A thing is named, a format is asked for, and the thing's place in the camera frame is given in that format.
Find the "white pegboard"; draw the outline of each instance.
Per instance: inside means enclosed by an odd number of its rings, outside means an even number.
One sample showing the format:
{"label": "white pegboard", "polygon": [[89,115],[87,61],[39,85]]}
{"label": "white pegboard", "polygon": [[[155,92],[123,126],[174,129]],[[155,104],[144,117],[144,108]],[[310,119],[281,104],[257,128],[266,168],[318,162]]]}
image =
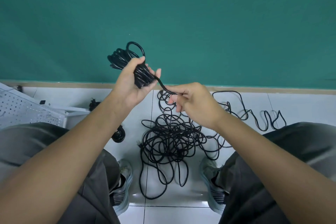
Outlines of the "white pegboard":
{"label": "white pegboard", "polygon": [[0,129],[35,122],[64,127],[65,113],[40,105],[38,100],[0,83]]}

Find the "green wall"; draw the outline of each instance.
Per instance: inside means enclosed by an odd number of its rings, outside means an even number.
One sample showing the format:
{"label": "green wall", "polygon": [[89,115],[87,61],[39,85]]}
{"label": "green wall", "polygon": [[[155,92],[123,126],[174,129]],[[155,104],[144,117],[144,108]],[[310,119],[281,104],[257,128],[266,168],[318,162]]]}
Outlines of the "green wall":
{"label": "green wall", "polygon": [[336,0],[0,0],[0,79],[115,82],[128,41],[164,83],[336,89]]}

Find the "gray sneaker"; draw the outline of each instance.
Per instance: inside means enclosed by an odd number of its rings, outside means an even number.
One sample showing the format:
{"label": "gray sneaker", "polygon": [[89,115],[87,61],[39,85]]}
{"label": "gray sneaker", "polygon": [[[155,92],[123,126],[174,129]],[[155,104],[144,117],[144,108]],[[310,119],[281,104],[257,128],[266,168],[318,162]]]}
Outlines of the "gray sneaker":
{"label": "gray sneaker", "polygon": [[207,157],[203,158],[199,166],[199,174],[208,188],[208,205],[214,212],[222,214],[225,208],[224,189],[215,186],[212,182],[219,171],[215,161],[209,160]]}
{"label": "gray sneaker", "polygon": [[118,161],[118,164],[120,166],[121,182],[120,186],[110,192],[110,201],[115,213],[119,216],[126,211],[129,206],[128,189],[132,183],[133,170],[131,164],[125,159]]}

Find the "right hand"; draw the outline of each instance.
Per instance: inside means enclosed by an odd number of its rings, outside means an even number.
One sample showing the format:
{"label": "right hand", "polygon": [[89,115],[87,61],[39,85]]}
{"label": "right hand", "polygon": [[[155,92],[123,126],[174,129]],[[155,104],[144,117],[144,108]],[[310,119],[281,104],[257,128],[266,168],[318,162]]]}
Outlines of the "right hand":
{"label": "right hand", "polygon": [[218,123],[227,112],[221,108],[207,88],[198,83],[166,86],[168,90],[180,93],[171,95],[168,103],[176,103],[176,112],[185,111],[197,124],[217,130]]}

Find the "pant leg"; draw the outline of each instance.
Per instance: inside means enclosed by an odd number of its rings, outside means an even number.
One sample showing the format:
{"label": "pant leg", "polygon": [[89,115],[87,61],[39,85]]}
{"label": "pant leg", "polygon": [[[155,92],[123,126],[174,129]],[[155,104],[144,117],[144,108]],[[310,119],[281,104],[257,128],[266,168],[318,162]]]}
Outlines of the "pant leg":
{"label": "pant leg", "polygon": [[[0,130],[0,182],[67,131],[42,122]],[[110,184],[115,186],[120,179],[119,165],[103,151],[58,223],[120,223],[110,204],[107,170]]]}
{"label": "pant leg", "polygon": [[[336,181],[336,127],[301,122],[264,136]],[[226,176],[228,170],[232,170],[231,180]],[[232,185],[220,224],[289,223],[259,178],[236,152],[222,167],[217,181],[220,187]]]}

